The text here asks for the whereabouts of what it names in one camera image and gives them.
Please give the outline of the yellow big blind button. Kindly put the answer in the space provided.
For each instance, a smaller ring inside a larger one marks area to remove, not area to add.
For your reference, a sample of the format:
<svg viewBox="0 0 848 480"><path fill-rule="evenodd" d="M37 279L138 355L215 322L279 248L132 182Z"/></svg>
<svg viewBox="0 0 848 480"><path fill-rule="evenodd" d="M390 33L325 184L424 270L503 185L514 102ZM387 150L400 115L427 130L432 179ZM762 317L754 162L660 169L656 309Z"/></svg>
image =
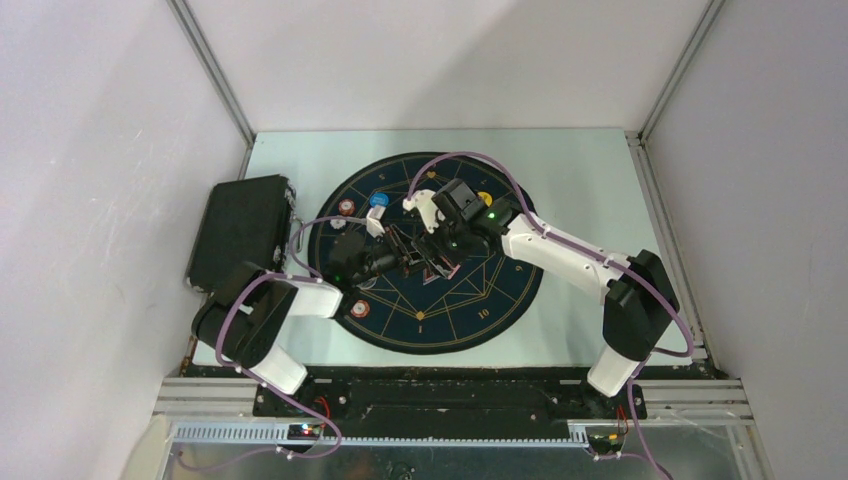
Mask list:
<svg viewBox="0 0 848 480"><path fill-rule="evenodd" d="M484 191L478 192L478 197L487 205L490 206L493 203L493 197Z"/></svg>

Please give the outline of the red playing card deck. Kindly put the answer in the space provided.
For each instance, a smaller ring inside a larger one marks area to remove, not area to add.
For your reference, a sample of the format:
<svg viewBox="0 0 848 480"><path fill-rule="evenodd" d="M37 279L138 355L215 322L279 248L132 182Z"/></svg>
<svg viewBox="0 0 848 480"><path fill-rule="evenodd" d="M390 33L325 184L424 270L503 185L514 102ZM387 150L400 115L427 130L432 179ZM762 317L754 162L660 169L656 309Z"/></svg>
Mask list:
<svg viewBox="0 0 848 480"><path fill-rule="evenodd" d="M460 267L460 264L439 260L434 264L433 271L437 276L450 280L455 276Z"/></svg>

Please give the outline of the blue small blind button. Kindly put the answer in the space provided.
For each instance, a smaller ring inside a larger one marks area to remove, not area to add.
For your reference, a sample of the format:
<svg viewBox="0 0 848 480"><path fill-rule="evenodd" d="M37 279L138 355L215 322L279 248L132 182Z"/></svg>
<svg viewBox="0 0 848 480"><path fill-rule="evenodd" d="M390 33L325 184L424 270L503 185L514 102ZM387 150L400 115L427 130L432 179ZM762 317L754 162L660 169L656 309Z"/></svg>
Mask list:
<svg viewBox="0 0 848 480"><path fill-rule="evenodd" d="M384 192L374 192L369 197L369 205L371 208L382 207L386 208L390 203L389 196Z"/></svg>

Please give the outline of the red poker chip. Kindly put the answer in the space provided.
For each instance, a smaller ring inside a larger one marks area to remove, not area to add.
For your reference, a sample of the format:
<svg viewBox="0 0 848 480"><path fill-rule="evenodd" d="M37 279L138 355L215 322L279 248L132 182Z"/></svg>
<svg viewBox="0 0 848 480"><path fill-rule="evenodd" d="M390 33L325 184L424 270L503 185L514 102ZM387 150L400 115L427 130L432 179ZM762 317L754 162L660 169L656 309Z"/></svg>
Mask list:
<svg viewBox="0 0 848 480"><path fill-rule="evenodd" d="M357 300L350 309L350 314L354 318L365 318L370 313L370 305L365 300Z"/></svg>
<svg viewBox="0 0 848 480"><path fill-rule="evenodd" d="M351 199L342 199L338 203L338 210L342 216L353 216L356 212L356 204Z"/></svg>

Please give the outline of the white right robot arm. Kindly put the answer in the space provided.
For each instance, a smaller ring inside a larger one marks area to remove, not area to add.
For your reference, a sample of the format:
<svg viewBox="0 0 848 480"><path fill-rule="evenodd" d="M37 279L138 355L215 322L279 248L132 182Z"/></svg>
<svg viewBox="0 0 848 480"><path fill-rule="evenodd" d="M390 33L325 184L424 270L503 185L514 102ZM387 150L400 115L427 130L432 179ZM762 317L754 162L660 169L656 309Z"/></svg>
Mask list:
<svg viewBox="0 0 848 480"><path fill-rule="evenodd" d="M437 191L418 190L404 202L416 210L426 240L455 266L467 251L485 247L567 280L603 308L605 345L581 392L585 411L606 418L622 403L620 390L657 346L680 306L662 260L642 250L611 253L559 229L533 213L521 192L486 202L460 179Z"/></svg>

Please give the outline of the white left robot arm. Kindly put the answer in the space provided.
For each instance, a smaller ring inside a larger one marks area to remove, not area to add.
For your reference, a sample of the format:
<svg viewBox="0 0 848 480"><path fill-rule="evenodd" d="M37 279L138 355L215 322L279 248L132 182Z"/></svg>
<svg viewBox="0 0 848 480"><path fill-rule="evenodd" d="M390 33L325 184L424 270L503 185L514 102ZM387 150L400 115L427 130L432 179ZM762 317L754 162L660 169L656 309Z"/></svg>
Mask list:
<svg viewBox="0 0 848 480"><path fill-rule="evenodd" d="M421 246L420 236L395 225L377 240L345 233L322 263L321 279L272 274L243 262L199 309L191 332L224 364L249 371L279 390L277 402L290 415L304 416L315 406L316 390L304 382L305 365L277 344L284 323L299 317L331 319L378 276L425 268Z"/></svg>

